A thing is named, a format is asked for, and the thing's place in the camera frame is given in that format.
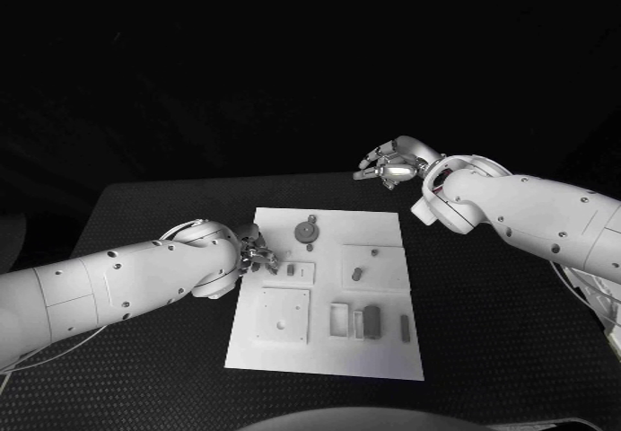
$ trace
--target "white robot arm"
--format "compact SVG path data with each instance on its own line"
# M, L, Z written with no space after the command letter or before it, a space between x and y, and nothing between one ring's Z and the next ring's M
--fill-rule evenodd
M354 180L380 177L389 189L414 176L423 179L412 212L425 224L438 220L455 233L468 233L488 223L512 247L621 284L618 200L561 182L511 175L485 157L446 157L409 136L380 145L360 169Z
M158 241L0 276L0 370L34 349L193 296L217 299L247 269L278 259L255 224L207 220Z

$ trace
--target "dark background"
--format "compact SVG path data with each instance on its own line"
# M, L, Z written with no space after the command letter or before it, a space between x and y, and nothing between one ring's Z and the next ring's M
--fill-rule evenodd
M397 135L621 198L618 6L308 22L282 12L11 26L0 198L28 221L14 268L69 256L108 184L352 172Z

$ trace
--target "white platform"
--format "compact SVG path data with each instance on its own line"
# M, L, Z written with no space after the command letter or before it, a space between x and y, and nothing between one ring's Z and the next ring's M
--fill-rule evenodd
M306 251L305 244L301 244L293 236L295 226L306 221L308 215L316 216L316 226L319 227L319 237L312 244L311 252ZM403 288L403 285L393 286L386 283L378 285L377 289L373 289L371 286L365 286L361 290L344 290L342 288L342 245L401 247L397 214L257 208L255 223L259 225L267 247L275 251L279 260L314 264L314 283L309 284L306 273L304 278L298 277L298 273L295 273L295 276L291 276L291 286L288 286L283 282L286 264L280 266L276 277L263 268L244 275L224 367L423 380L409 284L407 288ZM367 271L365 274L361 273L361 281L364 281L364 275L373 275L373 279L378 277L380 268L373 262L380 261L376 259L364 263ZM399 268L390 267L387 270L404 274L407 280L404 255ZM391 280L387 281L389 284L394 283L394 278ZM304 324L304 319L295 323L291 321L291 316L298 315L291 314L288 305L282 306L282 310L278 312L282 316L288 312L286 318L278 313L267 318L265 314L265 303L260 297L266 294L262 292L267 289L272 292L275 289L289 288L295 289L298 295L302 292L309 294L308 316L305 316L308 319L306 337L299 340L304 337L299 337L296 332L295 337L291 336L288 340L288 335L285 336L282 333L280 337L276 328L269 332L270 340L260 341L256 337L260 325L273 323L275 327L275 324L280 322L279 326L285 327L283 331L288 328L298 331L299 325ZM348 336L345 338L329 337L331 303L348 305ZM365 305L376 305L380 308L381 338L377 340L355 340L352 312L363 310ZM409 343L403 343L400 340L401 314L410 317L412 340Z

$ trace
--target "dark table surface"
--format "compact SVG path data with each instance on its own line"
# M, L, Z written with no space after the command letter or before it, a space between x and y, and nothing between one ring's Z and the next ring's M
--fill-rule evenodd
M109 326L15 373L0 429L237 429L305 409L419 409L478 424L580 418L621 428L621 365L546 261L488 226L468 235L410 213L419 182L389 192L348 173L116 184L73 257L157 239L195 218L250 223L256 207L399 213L425 381L223 368L237 290ZM74 344L63 341L47 355Z

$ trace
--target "textured tabletop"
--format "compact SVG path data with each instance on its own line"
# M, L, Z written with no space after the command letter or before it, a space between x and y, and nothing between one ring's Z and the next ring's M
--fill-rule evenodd
M118 184L73 257L157 239L195 218L250 223L256 207L399 213L423 382L224 369L234 289L217 301L187 296L15 373L0 429L237 429L335 406L419 409L488 425L580 418L619 429L621 365L550 265L486 225L468 235L425 226L409 212L419 197L414 180L390 192L348 173Z

